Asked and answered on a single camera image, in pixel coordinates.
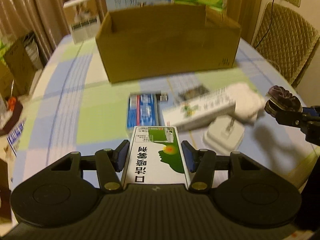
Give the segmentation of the green white medicine box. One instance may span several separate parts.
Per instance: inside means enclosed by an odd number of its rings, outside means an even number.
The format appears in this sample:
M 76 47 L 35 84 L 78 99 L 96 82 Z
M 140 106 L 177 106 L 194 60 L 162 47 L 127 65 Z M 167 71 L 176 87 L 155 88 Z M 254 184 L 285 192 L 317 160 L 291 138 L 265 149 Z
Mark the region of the green white medicine box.
M 136 126 L 133 129 L 123 175 L 130 184 L 190 185 L 184 154 L 176 127 Z

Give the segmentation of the checkered bed sheet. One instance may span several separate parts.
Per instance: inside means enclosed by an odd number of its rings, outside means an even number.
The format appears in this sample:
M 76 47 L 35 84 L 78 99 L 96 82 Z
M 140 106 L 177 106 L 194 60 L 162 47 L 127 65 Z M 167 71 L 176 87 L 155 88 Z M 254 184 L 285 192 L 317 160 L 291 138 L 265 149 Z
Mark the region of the checkered bed sheet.
M 92 155 L 102 148 L 115 148 L 129 138 L 127 103 L 131 93 L 168 93 L 159 113 L 179 103 L 179 94 L 204 85 L 216 90 L 246 82 L 264 96 L 273 85 L 295 90 L 243 39 L 234 67 L 204 73 L 188 73 L 111 85 L 95 39 L 74 44 L 68 35 L 44 68 L 31 100 L 21 116 L 26 118 L 11 189 L 72 151 Z M 239 151 L 291 181 L 304 184 L 319 157 L 319 147 L 305 141 L 297 128 L 278 125 L 265 114 L 246 125 Z

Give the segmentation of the flat blue milk carton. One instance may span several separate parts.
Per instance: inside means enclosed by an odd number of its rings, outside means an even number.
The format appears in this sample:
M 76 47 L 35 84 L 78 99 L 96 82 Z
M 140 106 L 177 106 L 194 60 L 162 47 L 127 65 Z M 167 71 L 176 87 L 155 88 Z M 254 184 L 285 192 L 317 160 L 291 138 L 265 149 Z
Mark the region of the flat blue milk carton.
M 25 126 L 25 121 L 26 119 L 23 119 L 22 121 L 18 122 L 7 136 L 8 145 L 15 156 L 17 156 L 17 150 Z

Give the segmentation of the white socks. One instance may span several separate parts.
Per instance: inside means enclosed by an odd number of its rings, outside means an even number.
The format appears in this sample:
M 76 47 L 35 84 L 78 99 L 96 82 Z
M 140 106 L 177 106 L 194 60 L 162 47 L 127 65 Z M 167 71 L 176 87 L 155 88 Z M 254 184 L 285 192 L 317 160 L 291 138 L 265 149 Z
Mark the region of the white socks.
M 235 110 L 231 116 L 242 123 L 255 123 L 258 113 L 265 105 L 265 98 L 250 89 L 249 85 L 244 82 L 227 86 L 226 92 L 235 101 Z

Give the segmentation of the white power adapter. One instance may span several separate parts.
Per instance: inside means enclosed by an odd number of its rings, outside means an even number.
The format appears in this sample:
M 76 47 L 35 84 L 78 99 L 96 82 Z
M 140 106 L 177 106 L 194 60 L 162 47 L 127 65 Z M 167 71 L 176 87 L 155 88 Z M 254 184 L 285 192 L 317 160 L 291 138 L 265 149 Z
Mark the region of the white power adapter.
M 205 131 L 203 141 L 215 151 L 230 155 L 241 144 L 245 134 L 243 124 L 229 115 L 218 116 Z

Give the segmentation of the brown cardboard carton on floor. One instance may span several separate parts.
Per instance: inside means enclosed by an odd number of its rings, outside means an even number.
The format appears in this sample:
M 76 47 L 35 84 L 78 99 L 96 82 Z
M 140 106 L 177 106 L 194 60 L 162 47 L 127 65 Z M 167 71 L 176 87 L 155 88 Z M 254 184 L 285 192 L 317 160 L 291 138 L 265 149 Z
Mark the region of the brown cardboard carton on floor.
M 36 73 L 41 69 L 34 63 L 40 60 L 33 31 L 14 39 L 1 37 L 1 96 L 22 96 L 31 93 Z

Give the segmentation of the black usb stick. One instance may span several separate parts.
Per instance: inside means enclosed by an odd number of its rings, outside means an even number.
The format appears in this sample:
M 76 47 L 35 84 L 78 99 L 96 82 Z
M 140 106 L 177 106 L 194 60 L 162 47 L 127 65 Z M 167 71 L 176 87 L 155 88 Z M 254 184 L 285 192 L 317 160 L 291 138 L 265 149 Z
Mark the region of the black usb stick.
M 168 101 L 168 93 L 157 93 L 156 99 L 159 102 L 167 102 Z

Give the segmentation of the brown cardboard box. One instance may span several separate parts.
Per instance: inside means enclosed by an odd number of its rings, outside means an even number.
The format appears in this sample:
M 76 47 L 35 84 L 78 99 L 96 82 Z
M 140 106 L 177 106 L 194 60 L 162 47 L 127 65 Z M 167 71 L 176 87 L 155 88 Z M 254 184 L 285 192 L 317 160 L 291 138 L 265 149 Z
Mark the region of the brown cardboard box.
M 96 43 L 108 80 L 231 68 L 238 22 L 204 5 L 164 4 L 112 11 Z

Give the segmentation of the quilted brown chair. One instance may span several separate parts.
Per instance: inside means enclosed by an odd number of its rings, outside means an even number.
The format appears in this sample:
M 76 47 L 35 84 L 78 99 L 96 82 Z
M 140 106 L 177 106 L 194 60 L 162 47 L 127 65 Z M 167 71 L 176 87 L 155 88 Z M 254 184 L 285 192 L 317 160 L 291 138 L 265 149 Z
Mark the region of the quilted brown chair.
M 294 88 L 300 83 L 319 44 L 319 31 L 294 10 L 268 3 L 253 42 Z

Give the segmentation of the long white ointment box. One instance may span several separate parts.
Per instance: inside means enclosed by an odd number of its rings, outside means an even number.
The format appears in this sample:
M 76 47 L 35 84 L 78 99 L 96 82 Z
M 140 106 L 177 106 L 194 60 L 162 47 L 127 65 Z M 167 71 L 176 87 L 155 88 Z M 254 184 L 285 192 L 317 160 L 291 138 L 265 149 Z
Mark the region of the long white ointment box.
M 233 113 L 235 105 L 235 99 L 224 87 L 164 109 L 162 115 L 165 126 L 175 126 L 184 132 L 210 124 L 218 116 Z

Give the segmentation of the white product box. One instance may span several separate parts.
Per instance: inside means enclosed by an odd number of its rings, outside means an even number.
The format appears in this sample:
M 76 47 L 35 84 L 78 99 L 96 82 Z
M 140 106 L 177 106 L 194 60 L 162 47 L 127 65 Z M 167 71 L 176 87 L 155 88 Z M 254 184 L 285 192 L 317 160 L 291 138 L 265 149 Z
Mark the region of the white product box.
M 95 0 L 70 0 L 63 12 L 75 44 L 94 38 L 100 29 L 100 17 Z

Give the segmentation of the dark wooden tray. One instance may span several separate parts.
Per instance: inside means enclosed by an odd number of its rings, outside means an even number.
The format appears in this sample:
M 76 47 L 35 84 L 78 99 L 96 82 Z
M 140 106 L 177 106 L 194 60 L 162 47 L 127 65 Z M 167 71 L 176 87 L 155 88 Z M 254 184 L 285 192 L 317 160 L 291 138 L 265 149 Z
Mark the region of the dark wooden tray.
M 18 120 L 20 119 L 22 110 L 23 110 L 23 105 L 19 100 L 17 100 L 16 103 L 15 103 L 15 108 L 12 111 L 12 115 L 5 122 L 3 128 L 1 128 L 1 132 L 0 132 L 1 137 L 4 136 L 4 135 L 9 134 L 10 131 L 15 127 L 15 125 L 18 122 Z

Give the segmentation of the brown curtain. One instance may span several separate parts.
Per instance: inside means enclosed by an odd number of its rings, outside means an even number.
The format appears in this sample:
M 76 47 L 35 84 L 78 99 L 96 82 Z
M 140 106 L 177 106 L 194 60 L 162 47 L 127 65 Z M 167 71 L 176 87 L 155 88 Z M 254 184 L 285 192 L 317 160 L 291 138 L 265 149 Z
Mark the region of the brown curtain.
M 63 4 L 69 0 L 1 0 L 1 34 L 18 38 L 33 31 L 42 60 L 47 62 L 69 27 Z M 105 0 L 96 0 L 99 16 L 107 12 Z

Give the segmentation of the clear blue floss box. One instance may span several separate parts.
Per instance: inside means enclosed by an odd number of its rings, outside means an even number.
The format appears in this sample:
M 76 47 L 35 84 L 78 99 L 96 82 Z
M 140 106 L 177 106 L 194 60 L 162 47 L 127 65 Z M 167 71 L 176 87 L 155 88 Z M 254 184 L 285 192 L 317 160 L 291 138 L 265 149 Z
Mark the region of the clear blue floss box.
M 153 93 L 131 94 L 128 99 L 126 129 L 135 126 L 158 126 L 157 97 Z

